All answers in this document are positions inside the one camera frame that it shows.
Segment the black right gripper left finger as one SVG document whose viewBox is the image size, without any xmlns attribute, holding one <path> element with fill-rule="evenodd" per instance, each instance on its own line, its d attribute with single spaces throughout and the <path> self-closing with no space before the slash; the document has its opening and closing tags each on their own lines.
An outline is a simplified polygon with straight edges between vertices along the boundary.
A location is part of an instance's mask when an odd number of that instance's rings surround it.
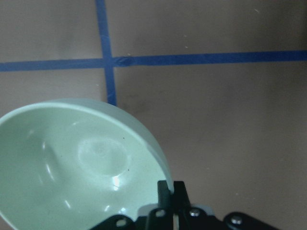
<svg viewBox="0 0 307 230">
<path fill-rule="evenodd" d="M 152 209 L 146 220 L 147 230 L 172 230 L 173 210 L 171 207 L 171 192 L 166 181 L 158 181 L 158 205 Z"/>
</svg>

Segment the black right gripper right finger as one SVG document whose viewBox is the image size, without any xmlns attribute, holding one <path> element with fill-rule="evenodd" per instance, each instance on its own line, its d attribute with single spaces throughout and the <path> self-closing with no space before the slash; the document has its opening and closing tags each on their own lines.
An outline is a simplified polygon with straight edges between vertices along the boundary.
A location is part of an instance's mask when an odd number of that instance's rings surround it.
<svg viewBox="0 0 307 230">
<path fill-rule="evenodd" d="M 212 230 L 214 212 L 205 205 L 192 204 L 183 181 L 174 181 L 172 196 L 178 230 Z"/>
</svg>

